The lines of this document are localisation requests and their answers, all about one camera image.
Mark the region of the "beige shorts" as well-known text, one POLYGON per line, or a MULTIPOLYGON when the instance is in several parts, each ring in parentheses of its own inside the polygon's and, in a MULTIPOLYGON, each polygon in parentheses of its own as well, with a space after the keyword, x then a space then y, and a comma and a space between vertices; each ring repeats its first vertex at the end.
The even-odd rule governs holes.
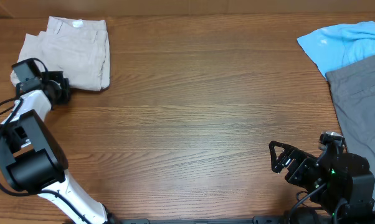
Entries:
POLYGON ((110 86, 110 41, 106 21, 50 16, 47 29, 26 34, 18 61, 38 58, 50 71, 63 71, 72 88, 101 91, 110 86))

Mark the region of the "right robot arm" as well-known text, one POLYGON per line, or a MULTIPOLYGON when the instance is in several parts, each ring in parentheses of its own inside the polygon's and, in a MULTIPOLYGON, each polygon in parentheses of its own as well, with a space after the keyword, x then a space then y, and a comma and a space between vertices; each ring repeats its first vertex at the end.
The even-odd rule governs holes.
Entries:
POLYGON ((287 168, 285 180, 307 191, 284 223, 321 223, 314 208, 303 206, 306 200, 320 205, 331 216, 329 223, 375 223, 375 177, 368 160, 345 152, 343 140, 322 140, 320 146, 323 152, 315 157, 281 142, 269 144, 272 171, 287 168))

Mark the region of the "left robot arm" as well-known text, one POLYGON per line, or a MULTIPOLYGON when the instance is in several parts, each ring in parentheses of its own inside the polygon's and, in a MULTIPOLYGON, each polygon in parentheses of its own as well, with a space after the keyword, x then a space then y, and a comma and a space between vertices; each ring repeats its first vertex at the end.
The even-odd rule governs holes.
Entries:
POLYGON ((12 65, 19 83, 14 106, 0 124, 0 190, 14 197, 44 198, 74 223, 118 223, 69 172, 68 160, 44 124, 55 105, 70 101, 70 84, 61 71, 41 71, 41 60, 12 65))

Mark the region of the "grey shorts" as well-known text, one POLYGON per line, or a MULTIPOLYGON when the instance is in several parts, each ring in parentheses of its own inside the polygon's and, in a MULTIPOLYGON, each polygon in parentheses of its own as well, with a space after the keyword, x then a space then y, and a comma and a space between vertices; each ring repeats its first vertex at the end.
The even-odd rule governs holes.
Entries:
POLYGON ((326 79, 348 151, 365 157, 375 176, 375 55, 327 72, 326 79))

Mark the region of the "light blue shirt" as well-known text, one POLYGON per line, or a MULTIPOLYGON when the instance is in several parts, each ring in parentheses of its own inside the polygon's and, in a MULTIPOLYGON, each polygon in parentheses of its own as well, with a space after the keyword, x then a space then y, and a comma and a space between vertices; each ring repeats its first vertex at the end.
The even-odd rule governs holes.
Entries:
POLYGON ((323 76, 375 55, 375 22, 323 27, 297 38, 323 76))

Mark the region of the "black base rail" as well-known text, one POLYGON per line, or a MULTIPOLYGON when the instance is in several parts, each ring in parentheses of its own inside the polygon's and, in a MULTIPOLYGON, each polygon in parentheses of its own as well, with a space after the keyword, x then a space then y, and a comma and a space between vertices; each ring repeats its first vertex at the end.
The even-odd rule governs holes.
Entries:
POLYGON ((252 218, 220 218, 220 219, 192 219, 192 220, 149 220, 121 219, 119 224, 282 224, 298 223, 296 217, 286 221, 284 216, 254 216, 252 218))

